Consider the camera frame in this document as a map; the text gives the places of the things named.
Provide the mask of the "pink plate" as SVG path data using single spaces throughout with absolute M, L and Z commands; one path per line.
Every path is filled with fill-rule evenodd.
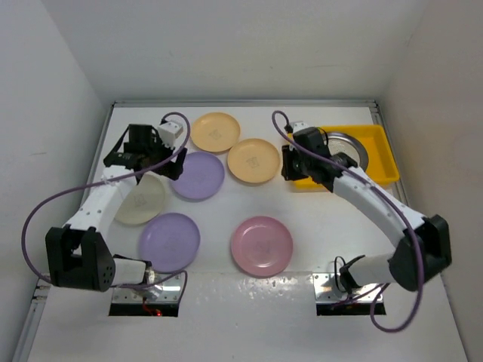
M 230 251 L 234 263 L 246 274 L 268 278 L 290 264 L 294 241 L 287 227 L 269 216 L 254 216 L 233 232 Z

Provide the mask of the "steel rimmed plate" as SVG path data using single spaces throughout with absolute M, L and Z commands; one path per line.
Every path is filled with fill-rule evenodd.
M 332 155 L 345 153 L 356 161 L 363 170 L 369 165 L 369 155 L 363 144 L 355 137 L 347 133 L 331 131 L 328 132 L 328 148 Z

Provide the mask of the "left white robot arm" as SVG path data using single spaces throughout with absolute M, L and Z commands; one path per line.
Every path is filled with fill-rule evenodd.
M 175 142 L 183 125 L 131 124 L 104 158 L 98 186 L 62 227 L 45 236 L 51 283 L 55 287 L 105 292 L 111 287 L 146 283 L 151 263 L 114 255 L 106 239 L 120 206 L 149 172 L 176 180 L 183 172 L 186 147 Z

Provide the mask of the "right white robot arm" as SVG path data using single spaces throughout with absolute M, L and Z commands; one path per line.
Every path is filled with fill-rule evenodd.
M 344 152 L 331 153 L 328 136 L 303 122 L 285 126 L 281 174 L 287 181 L 311 179 L 361 211 L 391 241 L 393 253 L 357 256 L 342 266 L 338 281 L 350 293 L 366 284 L 396 283 L 414 292 L 452 263 L 449 226 L 399 203 Z

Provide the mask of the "purple plate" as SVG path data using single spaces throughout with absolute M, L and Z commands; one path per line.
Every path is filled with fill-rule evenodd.
M 219 192 L 225 169 L 218 157 L 207 152 L 192 152 L 186 156 L 183 172 L 171 181 L 171 188 L 181 197 L 200 201 Z
M 195 259 L 200 243 L 200 231 L 191 218 L 182 213 L 165 213 L 144 227 L 138 252 L 156 271 L 171 273 L 184 269 Z

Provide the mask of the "cream white plate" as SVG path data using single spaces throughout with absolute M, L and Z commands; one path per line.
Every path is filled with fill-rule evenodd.
M 125 225 L 149 222 L 162 212 L 165 195 L 162 181 L 151 173 L 145 174 L 123 200 L 115 215 L 115 221 Z

